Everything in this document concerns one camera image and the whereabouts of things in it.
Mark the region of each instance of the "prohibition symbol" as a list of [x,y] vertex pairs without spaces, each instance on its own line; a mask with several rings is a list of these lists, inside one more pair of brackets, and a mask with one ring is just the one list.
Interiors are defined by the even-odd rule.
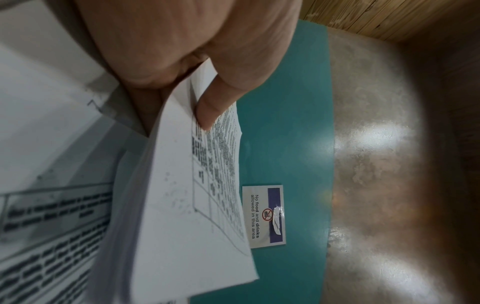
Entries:
[[271,210],[270,208],[264,209],[261,212],[261,217],[263,218],[263,220],[270,222],[274,217],[274,211]]

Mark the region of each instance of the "floor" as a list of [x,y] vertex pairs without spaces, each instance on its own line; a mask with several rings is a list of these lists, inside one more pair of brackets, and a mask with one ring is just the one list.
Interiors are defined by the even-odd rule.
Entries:
[[480,302],[435,61],[336,30],[329,43],[335,176],[321,303]]

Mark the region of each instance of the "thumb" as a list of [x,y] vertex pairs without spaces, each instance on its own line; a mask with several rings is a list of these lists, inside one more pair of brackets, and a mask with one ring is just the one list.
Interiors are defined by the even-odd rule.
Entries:
[[195,115],[201,128],[210,130],[215,120],[247,92],[232,87],[217,75],[196,105]]

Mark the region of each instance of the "wooden ceiling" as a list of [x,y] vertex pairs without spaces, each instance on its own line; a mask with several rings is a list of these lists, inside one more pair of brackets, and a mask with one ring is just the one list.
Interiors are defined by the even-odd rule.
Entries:
[[407,42],[479,0],[303,0],[300,18],[381,40]]

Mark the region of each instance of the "hand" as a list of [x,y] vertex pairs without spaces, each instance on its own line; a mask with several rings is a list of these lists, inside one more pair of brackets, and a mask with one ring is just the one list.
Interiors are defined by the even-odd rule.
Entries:
[[208,130],[277,68],[301,0],[76,0],[149,133],[163,101],[208,57],[217,77],[195,114]]

